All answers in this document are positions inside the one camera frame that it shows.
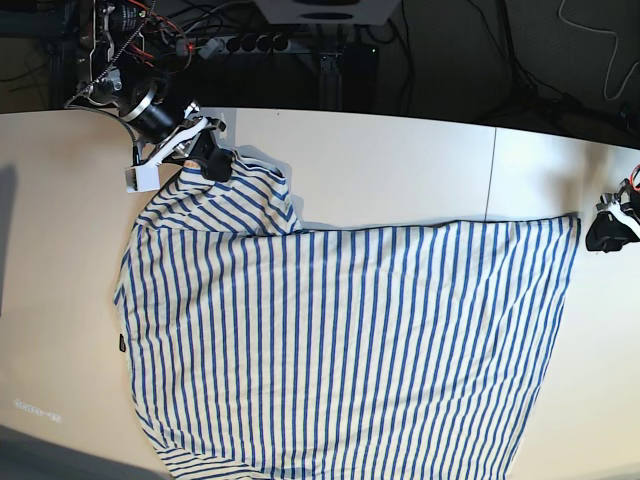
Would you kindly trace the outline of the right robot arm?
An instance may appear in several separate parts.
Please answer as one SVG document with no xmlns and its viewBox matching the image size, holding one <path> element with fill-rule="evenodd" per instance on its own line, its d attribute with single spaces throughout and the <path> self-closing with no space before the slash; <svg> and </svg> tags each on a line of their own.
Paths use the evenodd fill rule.
<svg viewBox="0 0 640 480">
<path fill-rule="evenodd" d="M 125 171 L 130 192 L 160 187 L 163 164 L 185 166 L 210 181 L 226 182 L 233 154 L 215 135 L 225 123 L 201 112 L 199 102 L 173 84 L 173 62 L 191 65 L 194 44 L 161 15 L 153 1 L 82 1 L 79 73 L 67 109 L 115 119 L 132 143 Z"/>
</svg>

